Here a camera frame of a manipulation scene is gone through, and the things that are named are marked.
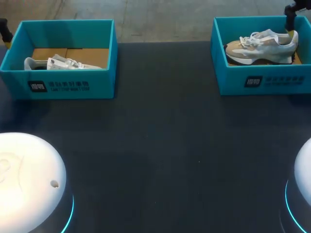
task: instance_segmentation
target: small hole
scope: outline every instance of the small hole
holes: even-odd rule
[[[53,188],[58,188],[58,187],[59,187],[57,181],[51,181],[51,186],[52,186]]]

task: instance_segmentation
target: white shoelace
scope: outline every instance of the white shoelace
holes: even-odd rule
[[[66,65],[71,66],[71,67],[77,67],[77,68],[81,68],[82,67],[82,63],[81,62],[77,62],[77,61],[72,60],[70,58],[67,58],[65,63],[66,63]]]
[[[258,32],[252,33],[250,37],[241,37],[240,36],[240,44],[244,47],[247,48],[250,45],[262,45],[263,42],[261,42],[260,39],[255,38],[254,36],[258,34]]]
[[[258,34],[258,32],[252,33],[250,37],[240,37],[240,44],[244,48],[247,48],[250,45],[253,45],[253,46],[263,45],[263,42],[264,42],[264,40],[267,40],[267,37],[269,37],[269,39],[274,38],[277,42],[277,35],[270,35],[270,36],[258,39],[255,37],[256,34]]]

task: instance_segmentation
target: cardboard insert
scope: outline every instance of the cardboard insert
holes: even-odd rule
[[[109,49],[35,49],[32,58],[35,60],[47,60],[58,54],[70,58],[82,64],[107,68]]]
[[[238,64],[238,63],[235,63],[235,61],[233,61],[232,59],[228,58],[227,57],[227,62],[228,62],[228,65],[230,67],[234,67],[234,66],[243,66],[241,64]],[[301,65],[301,61],[300,61],[300,58],[297,54],[297,52],[295,52],[295,57],[294,57],[294,61],[292,64],[289,64],[289,65]],[[264,59],[260,59],[260,60],[257,60],[255,61],[252,66],[256,66],[256,65],[276,65],[275,63],[272,63],[272,62],[269,62],[268,60],[264,60]]]

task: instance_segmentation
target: open cardboard box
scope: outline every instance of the open cardboard box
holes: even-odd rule
[[[241,35],[262,32],[286,33],[286,17],[216,17],[211,36],[211,55],[221,95],[271,95],[311,93],[311,24],[295,18],[298,47],[291,65],[258,61],[250,66],[228,62],[224,45]]]
[[[58,54],[102,69],[24,70],[27,57]],[[23,21],[0,66],[0,75],[18,100],[111,99],[118,43],[113,20]]]
[[[55,54],[81,62],[82,64],[106,69],[109,49],[35,49],[32,58],[45,61]]]

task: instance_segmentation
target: white dome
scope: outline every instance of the white dome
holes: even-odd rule
[[[66,169],[59,153],[43,139],[0,133],[0,233],[28,233],[60,202]]]
[[[303,145],[296,157],[294,174],[299,191],[311,205],[311,139]]]

